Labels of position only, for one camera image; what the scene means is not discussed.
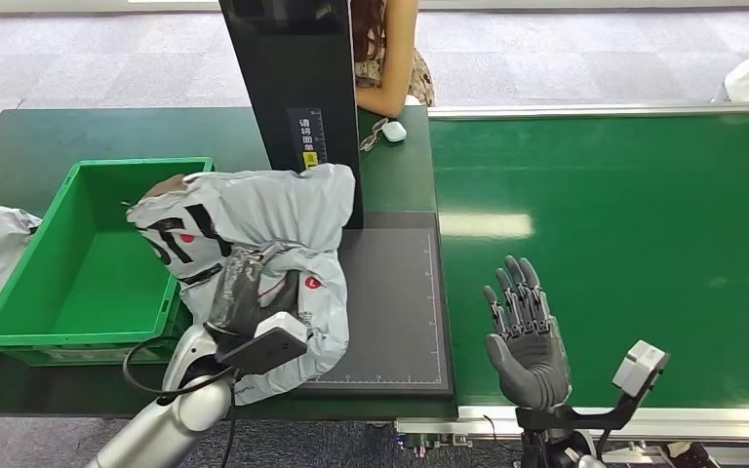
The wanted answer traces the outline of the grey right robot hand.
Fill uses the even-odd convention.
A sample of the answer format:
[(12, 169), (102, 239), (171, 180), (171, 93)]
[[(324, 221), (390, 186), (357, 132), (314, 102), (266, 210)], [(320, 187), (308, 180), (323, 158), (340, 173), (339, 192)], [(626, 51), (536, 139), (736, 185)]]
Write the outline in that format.
[(500, 293), (489, 285), (483, 289), (494, 326), (485, 348), (502, 394), (531, 410), (564, 404), (572, 390), (567, 353), (534, 267), (508, 255), (494, 276)]

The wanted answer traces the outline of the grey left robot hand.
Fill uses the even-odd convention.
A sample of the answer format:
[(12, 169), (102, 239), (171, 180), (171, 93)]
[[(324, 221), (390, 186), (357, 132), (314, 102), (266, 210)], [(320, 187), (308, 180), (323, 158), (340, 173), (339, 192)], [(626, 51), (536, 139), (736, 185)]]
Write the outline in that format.
[(260, 299), (259, 283), (264, 268), (260, 251), (239, 249), (225, 261), (217, 284), (212, 311), (204, 324), (215, 341), (249, 340), (258, 325), (279, 312), (299, 319), (298, 272), (288, 270), (266, 303)]

